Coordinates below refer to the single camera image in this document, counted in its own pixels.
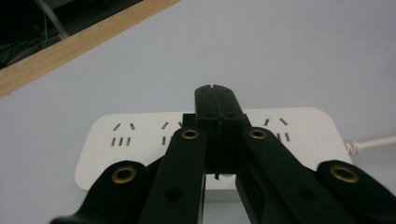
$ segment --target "extension cord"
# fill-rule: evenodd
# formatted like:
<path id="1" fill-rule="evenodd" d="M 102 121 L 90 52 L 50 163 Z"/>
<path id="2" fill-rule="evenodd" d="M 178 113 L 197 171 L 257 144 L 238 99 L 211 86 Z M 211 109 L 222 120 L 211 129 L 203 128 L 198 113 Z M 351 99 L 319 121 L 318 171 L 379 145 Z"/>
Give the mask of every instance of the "extension cord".
<path id="1" fill-rule="evenodd" d="M 164 155 L 174 131 L 181 127 L 185 112 L 114 114 L 97 120 L 91 127 L 76 169 L 76 182 L 90 189 L 111 164 L 139 161 L 149 165 Z M 274 133 L 283 145 L 311 170 L 322 161 L 351 163 L 343 140 L 332 119 L 312 107 L 247 109 L 252 126 Z M 234 175 L 206 177 L 206 201 L 239 201 Z"/>

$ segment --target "gray table surface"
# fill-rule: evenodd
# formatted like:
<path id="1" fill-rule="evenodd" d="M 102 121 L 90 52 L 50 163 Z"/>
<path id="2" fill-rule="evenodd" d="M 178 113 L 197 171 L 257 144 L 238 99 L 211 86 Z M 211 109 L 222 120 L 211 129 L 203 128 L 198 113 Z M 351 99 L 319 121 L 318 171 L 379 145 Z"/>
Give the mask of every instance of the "gray table surface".
<path id="1" fill-rule="evenodd" d="M 205 84 L 231 88 L 243 108 L 317 107 L 344 139 L 396 134 L 395 24 L 396 1 L 177 3 L 0 99 L 0 222 L 74 213 L 97 119 L 193 110 Z M 395 148 L 353 159 L 393 193 Z M 248 218 L 241 203 L 207 203 L 205 223 Z"/>

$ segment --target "power strip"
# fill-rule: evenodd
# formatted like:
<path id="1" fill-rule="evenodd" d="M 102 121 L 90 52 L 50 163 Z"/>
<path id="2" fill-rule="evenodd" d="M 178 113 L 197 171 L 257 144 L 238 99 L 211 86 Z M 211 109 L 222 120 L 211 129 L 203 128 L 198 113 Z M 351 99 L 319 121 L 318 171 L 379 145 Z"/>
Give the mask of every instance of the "power strip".
<path id="1" fill-rule="evenodd" d="M 164 155 L 185 112 L 114 114 L 91 127 L 76 169 L 76 182 L 88 190 L 99 175 L 117 161 L 149 165 Z M 306 167 L 322 161 L 351 162 L 332 119 L 312 107 L 247 109 L 253 126 L 270 130 Z M 207 201 L 239 201 L 234 176 L 206 177 Z"/>

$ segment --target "power cord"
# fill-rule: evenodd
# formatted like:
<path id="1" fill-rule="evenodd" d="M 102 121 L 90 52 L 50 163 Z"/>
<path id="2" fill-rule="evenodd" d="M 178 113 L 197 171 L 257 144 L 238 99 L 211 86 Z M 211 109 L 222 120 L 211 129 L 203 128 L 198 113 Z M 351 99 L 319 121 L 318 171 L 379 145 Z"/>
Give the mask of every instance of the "power cord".
<path id="1" fill-rule="evenodd" d="M 383 147 L 393 144 L 396 144 L 396 136 L 378 138 L 363 142 L 358 142 L 353 140 L 344 141 L 344 145 L 346 146 L 346 151 L 349 154 L 349 156 L 359 155 L 361 152 L 367 149 Z"/>

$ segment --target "black mechanical arm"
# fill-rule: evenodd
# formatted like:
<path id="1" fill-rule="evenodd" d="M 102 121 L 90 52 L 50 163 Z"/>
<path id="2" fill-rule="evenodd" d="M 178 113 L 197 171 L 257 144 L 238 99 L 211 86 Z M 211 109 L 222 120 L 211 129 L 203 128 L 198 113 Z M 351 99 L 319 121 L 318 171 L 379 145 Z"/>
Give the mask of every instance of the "black mechanical arm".
<path id="1" fill-rule="evenodd" d="M 301 165 L 268 130 L 252 127 L 233 92 L 195 91 L 165 155 L 121 161 L 96 180 L 80 209 L 51 224 L 202 223 L 205 175 L 236 175 L 251 223 L 396 223 L 396 198 L 354 165 Z"/>

